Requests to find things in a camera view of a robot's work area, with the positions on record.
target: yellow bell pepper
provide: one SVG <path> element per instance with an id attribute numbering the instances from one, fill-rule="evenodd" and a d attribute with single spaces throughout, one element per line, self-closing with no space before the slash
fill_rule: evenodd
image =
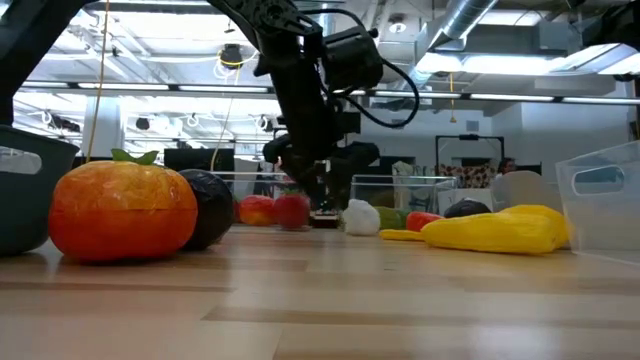
<path id="1" fill-rule="evenodd" d="M 538 214 L 548 217 L 554 222 L 554 226 L 558 228 L 558 238 L 556 240 L 556 249 L 565 246 L 571 239 L 571 225 L 561 213 L 544 205 L 518 205 L 501 211 L 505 214 Z"/>
<path id="2" fill-rule="evenodd" d="M 549 216 L 547 210 L 530 210 L 438 220 L 421 233 L 428 245 L 441 248 L 514 254 L 554 251 L 566 234 L 557 216 Z"/>
<path id="3" fill-rule="evenodd" d="M 422 234 L 409 230 L 381 230 L 378 234 L 384 240 L 424 241 Z"/>

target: red apple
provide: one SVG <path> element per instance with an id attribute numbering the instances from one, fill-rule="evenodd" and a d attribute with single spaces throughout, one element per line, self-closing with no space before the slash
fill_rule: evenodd
<path id="1" fill-rule="evenodd" d="M 271 226 L 276 223 L 272 198 L 249 195 L 240 202 L 240 221 L 253 226 Z"/>
<path id="2" fill-rule="evenodd" d="M 301 194 L 280 196 L 275 203 L 276 221 L 285 229 L 299 229 L 309 224 L 311 205 Z"/>

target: red tomato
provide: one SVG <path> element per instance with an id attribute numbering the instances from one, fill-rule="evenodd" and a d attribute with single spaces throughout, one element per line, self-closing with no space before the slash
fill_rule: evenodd
<path id="1" fill-rule="evenodd" d="M 407 216 L 407 230 L 420 231 L 425 225 L 442 218 L 440 215 L 414 211 Z"/>
<path id="2" fill-rule="evenodd" d="M 309 198 L 300 194 L 282 195 L 276 200 L 276 221 L 285 229 L 298 229 L 309 224 Z"/>
<path id="3" fill-rule="evenodd" d="M 240 221 L 252 226 L 271 226 L 276 223 L 272 198 L 249 195 L 240 202 Z"/>

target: green fruit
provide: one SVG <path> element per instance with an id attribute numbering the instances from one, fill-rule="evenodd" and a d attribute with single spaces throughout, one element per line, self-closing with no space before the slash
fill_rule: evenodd
<path id="1" fill-rule="evenodd" d="M 400 230 L 407 230 L 407 216 L 409 216 L 410 213 L 411 211 L 396 210 L 396 214 L 400 216 L 400 224 L 402 225 Z"/>
<path id="2" fill-rule="evenodd" d="M 400 215 L 394 209 L 383 206 L 375 206 L 375 209 L 380 215 L 380 230 L 404 228 Z"/>

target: gray bin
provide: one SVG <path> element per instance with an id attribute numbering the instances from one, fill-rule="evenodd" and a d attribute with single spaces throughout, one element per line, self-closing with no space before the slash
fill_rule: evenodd
<path id="1" fill-rule="evenodd" d="M 42 161 L 33 175 L 0 171 L 0 256 L 11 256 L 47 240 L 53 190 L 71 169 L 79 149 L 2 125 L 0 146 L 36 154 Z"/>

